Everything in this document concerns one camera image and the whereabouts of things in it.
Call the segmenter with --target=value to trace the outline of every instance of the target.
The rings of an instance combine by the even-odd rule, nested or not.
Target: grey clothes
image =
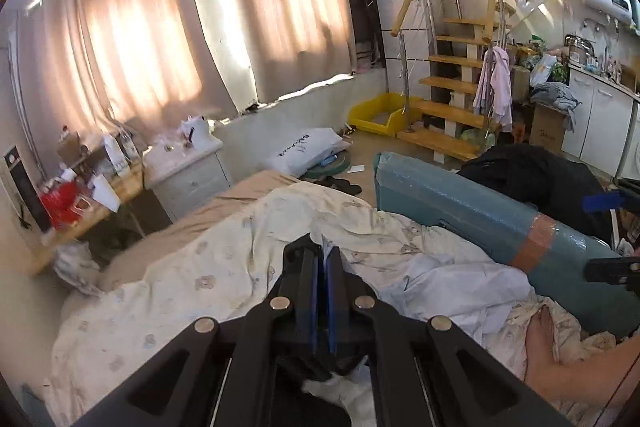
[[[543,82],[533,88],[530,100],[531,102],[552,105],[553,107],[567,113],[569,115],[569,120],[567,122],[568,129],[572,132],[574,131],[574,109],[578,106],[580,101],[574,97],[569,86],[562,82]]]

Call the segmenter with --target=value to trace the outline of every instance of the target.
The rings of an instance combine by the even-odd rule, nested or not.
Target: brown packing tape
[[[533,218],[527,238],[511,261],[511,266],[529,273],[544,254],[549,250],[556,238],[556,221],[545,214]]]

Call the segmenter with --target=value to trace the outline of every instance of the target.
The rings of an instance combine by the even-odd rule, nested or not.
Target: metal screw
[[[216,323],[209,317],[198,319],[194,325],[194,328],[198,333],[209,333],[209,331],[212,331],[215,327]]]
[[[286,310],[291,304],[291,301],[283,296],[274,297],[271,299],[270,305],[273,310]]]
[[[368,295],[361,295],[360,297],[356,297],[355,304],[361,310],[370,310],[376,305],[376,300]]]
[[[436,315],[431,319],[431,327],[438,331],[449,331],[451,329],[451,319],[444,315]]]

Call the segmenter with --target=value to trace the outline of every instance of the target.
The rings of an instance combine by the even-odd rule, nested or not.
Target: blanket
[[[45,387],[56,424],[75,422],[198,317],[225,321],[260,303],[282,270],[284,246],[305,233],[340,247],[344,262],[401,313],[422,320],[448,315],[514,373],[524,374],[524,331],[538,306],[524,273],[494,263],[447,230],[299,183],[274,190],[150,265],[142,280],[72,314],[54,344]],[[556,318],[559,307],[554,309]],[[583,356],[573,321],[577,329],[565,334],[560,351],[569,343]],[[352,391],[367,402],[365,373],[361,368],[353,375],[365,381]],[[313,383],[308,390],[331,399],[335,385],[315,389]],[[356,394],[338,393],[337,400],[354,426],[375,425],[372,402],[353,407]]]

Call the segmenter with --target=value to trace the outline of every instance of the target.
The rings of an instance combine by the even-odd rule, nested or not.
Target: bed
[[[529,317],[543,303],[556,324],[560,360],[615,344],[609,333],[581,340],[575,317],[535,295],[523,272],[494,263],[449,230],[265,171],[117,256],[98,281],[101,298],[69,297],[45,386],[56,425],[72,425],[198,317],[224,321],[261,302],[282,269],[284,246],[305,233],[340,246],[354,272],[403,314],[451,317],[519,378]],[[367,368],[305,386],[344,407],[354,426],[375,425]],[[558,407],[577,425],[598,413]]]

